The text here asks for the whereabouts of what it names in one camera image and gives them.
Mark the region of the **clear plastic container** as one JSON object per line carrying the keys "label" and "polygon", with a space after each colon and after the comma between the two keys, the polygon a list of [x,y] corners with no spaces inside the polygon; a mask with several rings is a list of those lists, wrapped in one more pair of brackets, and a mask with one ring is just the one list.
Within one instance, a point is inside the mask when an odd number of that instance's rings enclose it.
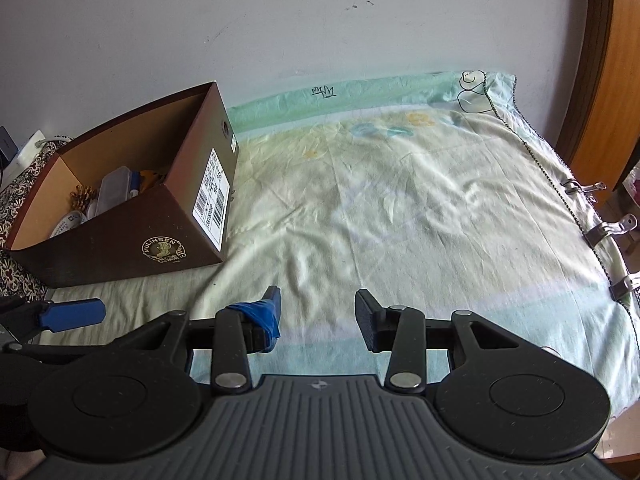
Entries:
{"label": "clear plastic container", "polygon": [[128,200],[130,177],[131,170],[126,166],[120,166],[102,179],[96,214],[103,214]]}

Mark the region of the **blue white marker pen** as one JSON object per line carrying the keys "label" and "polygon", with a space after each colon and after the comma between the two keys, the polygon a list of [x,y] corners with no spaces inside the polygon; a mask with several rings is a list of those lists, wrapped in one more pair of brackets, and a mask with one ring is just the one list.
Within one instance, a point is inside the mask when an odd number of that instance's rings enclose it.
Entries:
{"label": "blue white marker pen", "polygon": [[130,187],[128,198],[134,198],[140,193],[141,174],[139,171],[133,171],[130,177]]}

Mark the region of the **floral patterned cloth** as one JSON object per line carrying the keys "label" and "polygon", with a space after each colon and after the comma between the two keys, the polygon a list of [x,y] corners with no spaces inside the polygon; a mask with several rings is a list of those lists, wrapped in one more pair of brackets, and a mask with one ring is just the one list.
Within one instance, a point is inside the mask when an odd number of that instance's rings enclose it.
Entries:
{"label": "floral patterned cloth", "polygon": [[36,142],[35,154],[27,159],[28,165],[18,170],[17,176],[1,191],[1,296],[43,300],[47,287],[21,266],[9,253],[10,238],[20,224],[23,209],[40,174],[49,160],[68,143],[67,139]]}

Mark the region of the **light green bed sheet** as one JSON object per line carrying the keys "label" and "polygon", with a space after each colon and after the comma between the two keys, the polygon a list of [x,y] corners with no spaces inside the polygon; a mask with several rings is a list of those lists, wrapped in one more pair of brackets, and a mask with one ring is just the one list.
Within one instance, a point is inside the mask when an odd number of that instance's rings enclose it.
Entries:
{"label": "light green bed sheet", "polygon": [[429,318],[470,310],[597,377],[614,414],[639,397],[639,313],[628,273],[568,167],[516,107],[512,75],[466,70],[349,81],[232,107],[240,144],[224,263],[63,288],[105,320],[45,334],[106,344],[174,309],[209,318],[282,292],[277,347],[254,375],[383,374],[354,296]]}

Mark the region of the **pine cone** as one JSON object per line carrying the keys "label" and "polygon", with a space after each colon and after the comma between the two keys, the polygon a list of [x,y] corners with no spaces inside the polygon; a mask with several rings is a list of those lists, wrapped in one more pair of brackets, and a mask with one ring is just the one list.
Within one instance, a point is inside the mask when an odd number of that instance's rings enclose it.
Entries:
{"label": "pine cone", "polygon": [[77,185],[70,192],[70,209],[85,212],[89,205],[98,198],[99,191],[92,186]]}

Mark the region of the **brown cardboard shoe box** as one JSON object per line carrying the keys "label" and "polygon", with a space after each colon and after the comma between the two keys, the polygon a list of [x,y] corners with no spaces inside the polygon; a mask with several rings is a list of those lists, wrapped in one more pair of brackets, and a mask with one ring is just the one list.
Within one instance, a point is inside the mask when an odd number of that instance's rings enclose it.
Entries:
{"label": "brown cardboard shoe box", "polygon": [[52,288],[221,263],[238,158],[214,82],[143,105],[56,151],[4,250]]}

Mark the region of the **black power adapter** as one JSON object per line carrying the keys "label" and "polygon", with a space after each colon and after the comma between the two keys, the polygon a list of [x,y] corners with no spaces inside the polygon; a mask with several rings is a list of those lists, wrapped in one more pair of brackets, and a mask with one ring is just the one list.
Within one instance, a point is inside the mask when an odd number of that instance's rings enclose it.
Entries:
{"label": "black power adapter", "polygon": [[16,157],[18,148],[5,126],[0,127],[0,168],[5,170]]}

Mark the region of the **white power strip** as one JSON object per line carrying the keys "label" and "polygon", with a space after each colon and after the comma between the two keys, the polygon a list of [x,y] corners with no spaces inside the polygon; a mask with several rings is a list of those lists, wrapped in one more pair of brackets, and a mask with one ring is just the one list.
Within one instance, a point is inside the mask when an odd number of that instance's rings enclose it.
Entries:
{"label": "white power strip", "polygon": [[46,142],[47,138],[40,130],[37,130],[29,138],[24,148],[10,161],[8,168],[2,171],[2,190],[11,184],[35,160]]}

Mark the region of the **orange tape measure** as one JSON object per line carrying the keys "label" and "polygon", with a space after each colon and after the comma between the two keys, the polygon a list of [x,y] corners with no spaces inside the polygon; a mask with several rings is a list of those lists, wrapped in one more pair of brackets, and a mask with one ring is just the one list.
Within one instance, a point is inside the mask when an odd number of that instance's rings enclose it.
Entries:
{"label": "orange tape measure", "polygon": [[162,184],[166,179],[166,172],[160,170],[142,170],[140,172],[139,192],[144,193],[150,188]]}

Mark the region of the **wooden bed headboard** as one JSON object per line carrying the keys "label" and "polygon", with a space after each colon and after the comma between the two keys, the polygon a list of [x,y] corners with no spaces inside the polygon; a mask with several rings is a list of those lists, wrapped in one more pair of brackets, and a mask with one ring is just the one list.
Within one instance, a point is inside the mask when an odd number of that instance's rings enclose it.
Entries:
{"label": "wooden bed headboard", "polygon": [[584,39],[555,149],[582,183],[609,190],[639,142],[639,0],[588,0]]}

